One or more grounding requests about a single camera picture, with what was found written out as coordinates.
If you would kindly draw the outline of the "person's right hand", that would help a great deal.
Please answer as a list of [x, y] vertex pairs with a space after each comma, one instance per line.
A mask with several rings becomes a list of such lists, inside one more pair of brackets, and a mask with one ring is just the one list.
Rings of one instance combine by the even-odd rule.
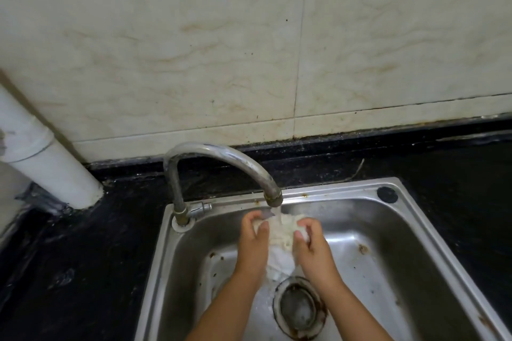
[[305, 217], [298, 221], [299, 226], [307, 229], [310, 242], [308, 255], [303, 261], [297, 261], [303, 273], [319, 292], [336, 286], [340, 280], [329, 244], [323, 235], [321, 223], [313, 218]]

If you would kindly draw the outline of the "black sink hole cap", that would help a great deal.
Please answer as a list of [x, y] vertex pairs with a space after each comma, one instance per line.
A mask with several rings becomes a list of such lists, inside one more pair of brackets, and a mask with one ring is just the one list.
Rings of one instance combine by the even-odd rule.
[[388, 186], [381, 186], [376, 191], [377, 196], [383, 202], [393, 204], [398, 201], [399, 196], [397, 192]]

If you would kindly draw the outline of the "white wet cloth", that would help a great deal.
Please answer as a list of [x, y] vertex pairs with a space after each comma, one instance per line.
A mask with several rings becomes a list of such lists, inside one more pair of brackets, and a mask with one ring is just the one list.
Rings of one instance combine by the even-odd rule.
[[304, 219], [303, 214], [273, 215], [266, 219], [269, 225], [269, 254], [266, 265], [266, 276], [274, 282], [282, 282], [292, 276], [298, 268], [293, 253], [294, 232], [299, 231], [306, 243], [310, 242], [307, 229], [298, 225]]

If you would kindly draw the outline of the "person's left hand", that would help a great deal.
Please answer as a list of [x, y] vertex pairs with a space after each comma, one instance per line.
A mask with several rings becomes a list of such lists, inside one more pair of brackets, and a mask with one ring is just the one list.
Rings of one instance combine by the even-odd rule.
[[265, 220], [260, 210], [253, 210], [242, 218], [235, 264], [236, 274], [258, 282], [265, 276], [269, 252], [269, 247], [257, 247], [256, 234], [261, 221]]

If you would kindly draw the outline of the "person's right forearm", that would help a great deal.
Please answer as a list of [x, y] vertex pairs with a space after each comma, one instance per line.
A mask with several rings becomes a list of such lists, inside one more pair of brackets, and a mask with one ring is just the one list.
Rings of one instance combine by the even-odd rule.
[[342, 341], [393, 341], [339, 275], [322, 281], [318, 292]]

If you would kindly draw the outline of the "chrome curved faucet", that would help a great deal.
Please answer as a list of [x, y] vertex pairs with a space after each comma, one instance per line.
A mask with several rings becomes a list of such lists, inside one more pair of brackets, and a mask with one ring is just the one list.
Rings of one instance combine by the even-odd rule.
[[227, 192], [227, 175], [234, 174], [234, 168], [252, 179], [253, 188], [259, 186], [269, 207], [278, 208], [283, 203], [282, 190], [268, 171], [250, 156], [231, 147], [185, 142], [166, 152], [162, 163], [172, 195], [173, 214], [180, 227], [212, 209], [209, 203], [186, 203], [183, 193], [195, 193], [191, 189], [193, 185], [198, 185], [205, 195], [219, 189]]

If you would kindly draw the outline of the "white plastic pipe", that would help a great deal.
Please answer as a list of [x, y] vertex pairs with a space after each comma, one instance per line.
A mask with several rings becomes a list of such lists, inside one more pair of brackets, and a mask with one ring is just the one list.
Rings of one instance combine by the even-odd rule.
[[73, 209], [88, 209], [104, 195], [102, 184], [1, 84], [0, 161]]

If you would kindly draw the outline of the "rusty sink drain strainer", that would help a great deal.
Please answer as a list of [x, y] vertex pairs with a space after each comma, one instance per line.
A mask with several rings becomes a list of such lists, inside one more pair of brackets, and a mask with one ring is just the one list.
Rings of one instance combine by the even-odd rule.
[[328, 310], [309, 280], [291, 276], [278, 284], [272, 301], [274, 319], [293, 341], [313, 341], [322, 332]]

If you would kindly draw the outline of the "person's left forearm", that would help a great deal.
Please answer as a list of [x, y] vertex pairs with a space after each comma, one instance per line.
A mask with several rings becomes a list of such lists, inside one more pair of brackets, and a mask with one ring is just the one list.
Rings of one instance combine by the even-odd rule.
[[263, 274], [236, 270], [185, 341], [242, 341]]

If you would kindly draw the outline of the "stainless steel sink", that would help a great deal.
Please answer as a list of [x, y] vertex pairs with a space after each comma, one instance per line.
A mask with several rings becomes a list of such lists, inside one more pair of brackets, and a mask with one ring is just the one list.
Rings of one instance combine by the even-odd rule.
[[[379, 199], [393, 188], [393, 204]], [[397, 178], [283, 191], [283, 214], [317, 218], [348, 287], [395, 341], [512, 341], [462, 264]], [[183, 341], [232, 275], [240, 221], [262, 193], [212, 198], [211, 211], [179, 228], [165, 208], [134, 341]], [[293, 341], [272, 310], [280, 282], [255, 296], [244, 341]], [[328, 314], [313, 341], [341, 341]]]

